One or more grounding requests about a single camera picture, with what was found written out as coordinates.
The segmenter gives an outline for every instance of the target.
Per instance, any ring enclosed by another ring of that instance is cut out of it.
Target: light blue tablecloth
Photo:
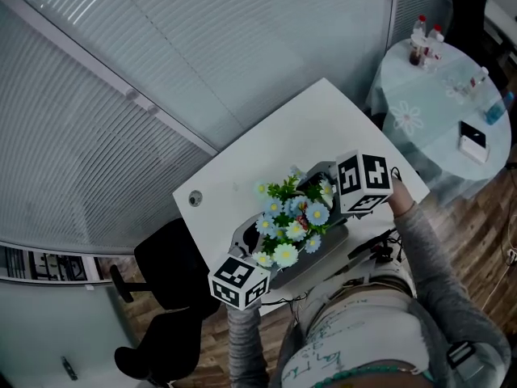
[[[474,100],[455,90],[480,66],[452,46],[445,45],[434,73],[412,66],[409,52],[409,41],[404,40],[386,53],[368,96],[372,114],[387,114],[383,133],[442,204],[457,196],[469,198],[499,172],[510,152],[507,113],[492,126],[483,117],[491,105],[502,102],[501,96],[489,79]],[[458,150],[462,120],[486,135],[490,153],[485,164]]]

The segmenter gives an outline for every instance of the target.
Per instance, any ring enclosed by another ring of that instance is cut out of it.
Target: wooden floor
[[[511,162],[517,162],[517,148],[512,150]],[[514,174],[517,183],[517,171]],[[511,174],[502,170],[472,200],[457,199],[446,208],[439,208],[433,196],[421,206],[449,255],[456,274],[480,308],[503,276],[498,290],[490,299],[485,312],[507,335],[517,335],[517,270],[506,265],[502,252],[510,247],[508,237],[517,245],[517,221],[511,217],[507,229],[509,206],[517,214],[517,188]],[[143,281],[133,258],[105,259],[103,270],[111,263],[119,265],[124,278]],[[135,302],[124,306],[126,315],[138,337],[145,334],[151,319],[164,310],[150,293],[135,293]],[[291,313],[280,308],[263,318],[261,335],[268,368],[275,368],[276,358]],[[219,311],[204,322],[201,357],[195,372],[175,384],[177,387],[222,387],[228,380],[228,327],[226,311]]]

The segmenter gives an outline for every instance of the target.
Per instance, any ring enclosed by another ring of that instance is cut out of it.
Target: flower pattern
[[[445,95],[448,98],[453,98],[458,103],[458,105],[463,105],[465,98],[460,91],[461,83],[456,82],[452,78],[444,79],[442,83],[445,86]]]
[[[306,231],[302,224],[298,221],[291,221],[288,225],[286,235],[294,242],[299,242],[306,235]]]
[[[273,217],[279,216],[283,209],[282,201],[273,197],[269,198],[264,206],[264,211]]]
[[[258,218],[255,226],[260,234],[267,235],[271,230],[273,230],[275,223],[273,222],[273,217],[270,214],[263,214]]]
[[[251,255],[254,261],[256,261],[261,266],[265,268],[270,268],[273,265],[273,259],[263,251],[257,251],[253,255]]]
[[[298,250],[292,244],[279,244],[273,254],[273,260],[281,268],[288,268],[298,261]]]
[[[319,234],[313,234],[309,237],[309,240],[305,242],[305,251],[307,251],[307,253],[312,254],[320,248],[321,244],[322,237]]]
[[[322,203],[313,203],[305,210],[307,220],[315,226],[323,226],[329,219],[329,215],[329,209]]]
[[[418,116],[421,114],[420,108],[408,105],[405,100],[400,102],[400,107],[391,107],[389,109],[395,118],[393,127],[402,129],[408,137],[412,137],[415,129],[422,129],[423,122]]]

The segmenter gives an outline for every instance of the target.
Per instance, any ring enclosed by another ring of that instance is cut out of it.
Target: small box
[[[336,158],[341,213],[370,213],[393,194],[386,158],[353,150]]]
[[[269,290],[271,272],[238,257],[225,255],[210,271],[210,293],[239,310],[244,310]]]

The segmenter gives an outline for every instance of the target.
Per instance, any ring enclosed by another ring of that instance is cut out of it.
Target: gray sleeve
[[[410,211],[395,219],[395,225],[413,273],[417,299],[448,342],[488,344],[508,369],[511,351],[505,336],[470,301],[422,210],[414,203]]]
[[[232,388],[267,387],[269,377],[260,340],[260,303],[240,311],[228,306],[229,378]]]

